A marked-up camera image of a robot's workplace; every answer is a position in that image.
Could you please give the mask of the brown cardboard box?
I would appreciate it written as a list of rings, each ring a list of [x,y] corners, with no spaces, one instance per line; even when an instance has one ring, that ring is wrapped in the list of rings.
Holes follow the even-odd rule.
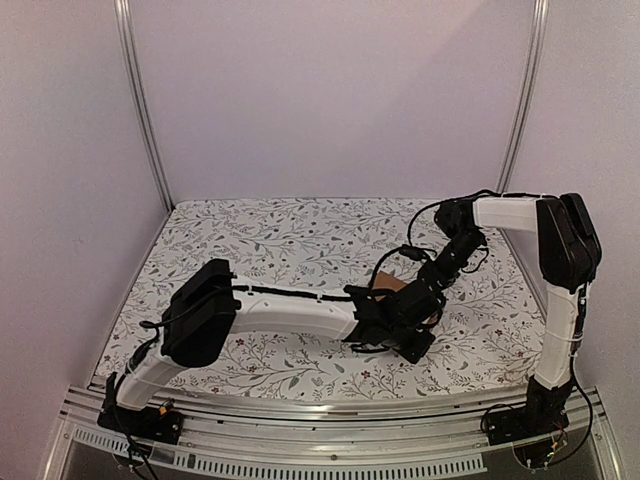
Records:
[[[429,329],[440,321],[441,304],[432,289],[421,280],[406,283],[380,272],[375,277],[373,290],[377,293],[377,303],[393,324]]]

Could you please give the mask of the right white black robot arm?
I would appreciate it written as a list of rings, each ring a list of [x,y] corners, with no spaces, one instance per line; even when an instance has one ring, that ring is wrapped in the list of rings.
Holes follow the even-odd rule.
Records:
[[[527,387],[517,427],[537,436],[564,409],[577,382],[574,358],[583,338],[591,283],[602,250],[582,197],[490,190],[435,202],[434,222],[449,242],[425,259],[418,277],[436,293],[448,288],[484,246],[486,228],[531,232],[537,237],[538,265],[546,283],[547,314],[538,365]]]

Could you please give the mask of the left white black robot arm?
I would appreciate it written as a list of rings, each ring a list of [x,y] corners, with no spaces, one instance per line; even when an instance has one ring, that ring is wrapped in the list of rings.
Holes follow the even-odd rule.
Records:
[[[122,373],[110,376],[108,412],[126,433],[141,433],[156,392],[181,372],[216,362],[231,334],[311,334],[388,347],[416,363],[434,341],[429,321],[442,315],[445,303],[439,284],[424,278],[397,291],[291,290],[238,277],[228,261],[214,259],[173,294],[160,320],[141,321],[154,335]]]

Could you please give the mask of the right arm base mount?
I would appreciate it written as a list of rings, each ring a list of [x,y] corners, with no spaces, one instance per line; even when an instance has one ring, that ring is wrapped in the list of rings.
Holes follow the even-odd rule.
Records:
[[[480,420],[480,429],[491,446],[510,444],[516,461],[528,470],[550,466],[558,452],[568,445],[569,420],[560,412],[551,420],[537,421],[526,408],[507,404],[489,407]]]

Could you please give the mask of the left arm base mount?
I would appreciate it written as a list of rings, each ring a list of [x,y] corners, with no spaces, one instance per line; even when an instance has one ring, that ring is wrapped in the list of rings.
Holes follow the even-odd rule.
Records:
[[[135,411],[117,405],[114,398],[106,398],[97,420],[104,429],[171,445],[178,443],[183,423],[184,415],[174,408],[172,399]]]

